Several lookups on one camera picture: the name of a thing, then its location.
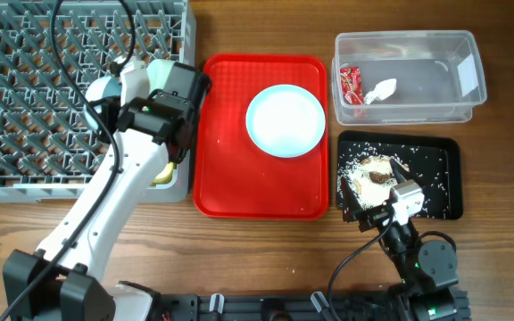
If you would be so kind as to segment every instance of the gray dish rack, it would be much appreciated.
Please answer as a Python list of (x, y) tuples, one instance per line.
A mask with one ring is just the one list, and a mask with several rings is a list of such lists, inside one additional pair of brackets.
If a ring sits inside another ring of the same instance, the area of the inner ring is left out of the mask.
[[(58, 73), (48, 29), (54, 1), (0, 0), (0, 202), (78, 198), (108, 146), (83, 118), (82, 103)], [(186, 0), (128, 1), (137, 27), (135, 55), (194, 65), (195, 17)], [(65, 2), (57, 18), (62, 59), (83, 93), (129, 43), (129, 22), (115, 1)], [(142, 202), (187, 195), (190, 156), (170, 183)]]

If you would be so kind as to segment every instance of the round white plate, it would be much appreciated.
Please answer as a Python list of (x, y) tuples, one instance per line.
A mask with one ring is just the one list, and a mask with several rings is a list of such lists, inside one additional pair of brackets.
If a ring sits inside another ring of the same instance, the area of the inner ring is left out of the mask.
[(283, 158), (313, 149), (327, 121), (319, 100), (299, 86), (271, 86), (253, 98), (245, 118), (247, 132), (264, 152)]

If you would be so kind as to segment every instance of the red wrapper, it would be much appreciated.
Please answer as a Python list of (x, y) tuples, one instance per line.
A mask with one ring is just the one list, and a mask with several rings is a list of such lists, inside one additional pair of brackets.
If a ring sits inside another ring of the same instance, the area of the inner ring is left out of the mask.
[[(351, 105), (363, 105), (364, 96), (362, 95), (361, 71), (358, 67), (342, 67), (340, 69), (340, 79), (344, 100)], [(358, 109), (354, 111), (354, 116), (360, 117), (364, 113), (364, 110)]]

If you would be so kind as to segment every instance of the table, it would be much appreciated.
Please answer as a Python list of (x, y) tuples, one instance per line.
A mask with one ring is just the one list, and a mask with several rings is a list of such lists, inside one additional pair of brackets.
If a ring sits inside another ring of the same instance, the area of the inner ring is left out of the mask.
[[(417, 219), (458, 243), (460, 287), (475, 320), (514, 319), (514, 1), (268, 1), (192, 3), (197, 61), (217, 53), (311, 54), (330, 66), (340, 32), (467, 29), (485, 68), (487, 103), (465, 124), (361, 128), (448, 136), (462, 151), (465, 214), (457, 221)], [(336, 265), (374, 236), (342, 222), (335, 206), (336, 138), (346, 129), (329, 106), (331, 207), (315, 222), (213, 220), (180, 203), (140, 205), (114, 247), (105, 284), (129, 280), (163, 293), (310, 293), (326, 289)], [(72, 206), (0, 204), (2, 265), (13, 249), (34, 251)], [(399, 282), (375, 246), (349, 265), (336, 287), (378, 290)]]

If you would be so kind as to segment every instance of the transparent container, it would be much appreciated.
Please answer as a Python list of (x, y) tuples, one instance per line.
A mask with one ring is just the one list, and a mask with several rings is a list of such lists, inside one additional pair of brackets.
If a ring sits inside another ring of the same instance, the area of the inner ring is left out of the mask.
[[(349, 104), (340, 68), (358, 66), (362, 93), (396, 78), (396, 91), (382, 102)], [(384, 31), (336, 37), (332, 92), (341, 125), (451, 123), (471, 119), (487, 99), (483, 66), (468, 31)]]

